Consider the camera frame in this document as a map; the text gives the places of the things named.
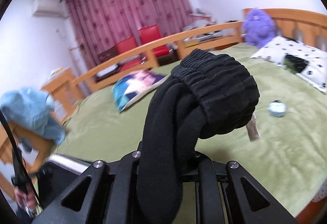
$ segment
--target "purple furry pillow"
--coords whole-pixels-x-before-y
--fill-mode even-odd
[[[262,48],[276,36],[276,27],[271,17],[263,10],[253,9],[245,18],[243,30],[245,43]]]

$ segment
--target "small light blue object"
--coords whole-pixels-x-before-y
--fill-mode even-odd
[[[273,116],[284,117],[286,112],[286,105],[279,100],[275,100],[269,104],[268,110]]]

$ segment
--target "green blanket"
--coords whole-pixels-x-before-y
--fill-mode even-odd
[[[196,149],[211,159],[237,160],[274,197],[296,216],[313,198],[327,177],[327,97],[298,76],[272,63],[250,59],[256,48],[240,44],[213,53],[235,57],[254,76],[260,91],[256,107],[261,139],[249,142],[246,128],[198,140]],[[176,64],[154,69],[169,74]],[[68,135],[58,153],[85,160],[119,160],[142,139],[148,105],[154,92],[123,113],[118,113],[111,87],[80,103],[66,121]],[[286,103],[283,118],[267,111],[273,100]],[[194,188],[185,184],[183,206],[176,219],[195,223]]]

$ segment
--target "blue towel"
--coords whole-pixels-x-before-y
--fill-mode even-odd
[[[0,109],[7,121],[56,144],[65,140],[64,128],[50,115],[54,111],[53,98],[45,91],[29,87],[8,91],[0,97]]]

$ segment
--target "black and white pillow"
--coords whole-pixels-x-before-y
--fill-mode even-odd
[[[263,59],[278,66],[284,66],[286,55],[306,60],[307,67],[297,75],[319,91],[327,91],[327,52],[293,39],[277,36],[254,53],[251,58]]]

